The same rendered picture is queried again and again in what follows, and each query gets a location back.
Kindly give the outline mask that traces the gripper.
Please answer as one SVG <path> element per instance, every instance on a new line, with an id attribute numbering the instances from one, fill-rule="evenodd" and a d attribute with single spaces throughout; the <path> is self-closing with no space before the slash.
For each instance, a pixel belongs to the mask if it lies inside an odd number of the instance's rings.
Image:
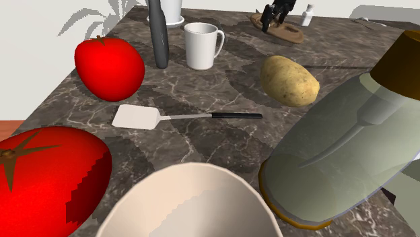
<path id="1" fill-rule="evenodd" d="M 266 32 L 274 15 L 279 15 L 277 23 L 281 25 L 290 11 L 293 10 L 296 0 L 274 0 L 272 5 L 266 5 L 261 15 L 262 31 Z"/>

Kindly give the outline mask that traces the tan wooden bread loaf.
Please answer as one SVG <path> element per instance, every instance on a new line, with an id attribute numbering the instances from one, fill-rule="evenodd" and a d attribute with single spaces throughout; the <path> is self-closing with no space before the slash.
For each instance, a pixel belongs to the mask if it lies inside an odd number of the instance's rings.
<path id="1" fill-rule="evenodd" d="M 261 16 L 262 13 L 254 13 L 249 17 L 254 27 L 259 30 L 263 28 L 263 24 L 260 22 Z M 272 21 L 266 34 L 294 44 L 301 44 L 304 41 L 303 32 L 299 28 L 287 23 L 278 24 Z"/>

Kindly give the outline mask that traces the small white bottle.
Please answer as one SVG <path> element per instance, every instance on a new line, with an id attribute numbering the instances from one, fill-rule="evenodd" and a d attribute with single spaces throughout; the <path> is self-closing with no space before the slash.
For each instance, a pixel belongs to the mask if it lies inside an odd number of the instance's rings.
<path id="1" fill-rule="evenodd" d="M 301 22 L 300 22 L 301 26 L 309 26 L 312 20 L 312 17 L 314 15 L 313 8 L 314 8 L 313 4 L 308 4 L 306 10 L 302 13 Z"/>

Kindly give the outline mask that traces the yellow potato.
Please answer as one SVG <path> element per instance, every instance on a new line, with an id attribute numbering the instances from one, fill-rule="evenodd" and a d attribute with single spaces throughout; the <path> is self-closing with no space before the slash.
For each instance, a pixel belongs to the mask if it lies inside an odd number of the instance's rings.
<path id="1" fill-rule="evenodd" d="M 307 69 L 278 55 L 264 60 L 260 68 L 260 84 L 268 96 L 289 107 L 313 103 L 320 90 L 318 80 Z"/>

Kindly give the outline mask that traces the white mug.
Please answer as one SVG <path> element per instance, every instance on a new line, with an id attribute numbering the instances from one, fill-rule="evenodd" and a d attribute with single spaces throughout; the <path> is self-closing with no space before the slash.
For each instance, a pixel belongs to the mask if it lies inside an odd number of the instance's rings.
<path id="1" fill-rule="evenodd" d="M 184 26 L 186 64 L 194 70 L 212 68 L 225 40 L 225 33 L 213 24 L 192 22 Z"/>

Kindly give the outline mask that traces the silver cutlery piece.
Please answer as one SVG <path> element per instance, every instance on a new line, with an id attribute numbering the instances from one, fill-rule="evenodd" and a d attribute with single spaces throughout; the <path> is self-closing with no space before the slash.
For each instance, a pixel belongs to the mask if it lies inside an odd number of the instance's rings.
<path id="1" fill-rule="evenodd" d="M 363 21 L 363 22 L 369 22 L 369 23 L 372 23 L 372 24 L 377 24 L 377 25 L 380 25 L 380 26 L 387 27 L 387 25 L 385 25 L 385 24 L 371 21 L 371 20 L 369 20 L 368 18 L 365 18 L 365 17 L 357 18 L 357 19 L 354 19 L 353 21 L 356 22 L 356 23 L 359 23 L 359 24 L 361 24 L 361 22 Z"/>

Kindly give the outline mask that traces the white cup on saucer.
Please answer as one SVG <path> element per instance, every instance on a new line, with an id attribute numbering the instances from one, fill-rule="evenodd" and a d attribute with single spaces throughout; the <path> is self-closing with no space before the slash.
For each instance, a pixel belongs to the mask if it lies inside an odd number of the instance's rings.
<path id="1" fill-rule="evenodd" d="M 147 21 L 150 28 L 166 25 L 175 28 L 184 22 L 181 16 L 182 0 L 145 0 L 149 15 Z"/>

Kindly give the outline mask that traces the dark grey pepper mill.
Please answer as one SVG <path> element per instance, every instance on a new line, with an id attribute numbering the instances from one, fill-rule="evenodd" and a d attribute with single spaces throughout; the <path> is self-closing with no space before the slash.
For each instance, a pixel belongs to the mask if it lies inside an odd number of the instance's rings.
<path id="1" fill-rule="evenodd" d="M 160 0 L 148 0 L 149 27 L 156 67 L 165 69 L 169 62 L 166 18 Z"/>

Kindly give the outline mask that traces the small red tomato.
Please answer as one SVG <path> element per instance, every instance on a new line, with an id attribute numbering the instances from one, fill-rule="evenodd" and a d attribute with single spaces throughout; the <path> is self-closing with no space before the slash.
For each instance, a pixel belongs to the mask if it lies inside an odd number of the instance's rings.
<path id="1" fill-rule="evenodd" d="M 131 97 L 145 76 L 141 55 L 120 38 L 97 36 L 84 40 L 75 49 L 74 61 L 85 87 L 109 102 Z"/>

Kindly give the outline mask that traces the cream bowl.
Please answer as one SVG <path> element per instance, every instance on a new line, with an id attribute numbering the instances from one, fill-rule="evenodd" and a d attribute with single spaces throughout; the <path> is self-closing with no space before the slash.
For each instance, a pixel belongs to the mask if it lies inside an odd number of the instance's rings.
<path id="1" fill-rule="evenodd" d="M 161 169 L 133 186 L 95 237 L 283 237 L 243 178 L 207 163 Z"/>

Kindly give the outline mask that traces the large red tomato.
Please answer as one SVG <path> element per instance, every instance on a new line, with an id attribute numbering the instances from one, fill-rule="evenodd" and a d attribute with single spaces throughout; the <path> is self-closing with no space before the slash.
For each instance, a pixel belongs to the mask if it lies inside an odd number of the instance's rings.
<path id="1" fill-rule="evenodd" d="M 68 237 L 111 172 L 107 145 L 81 129 L 41 127 L 0 142 L 0 237 Z"/>

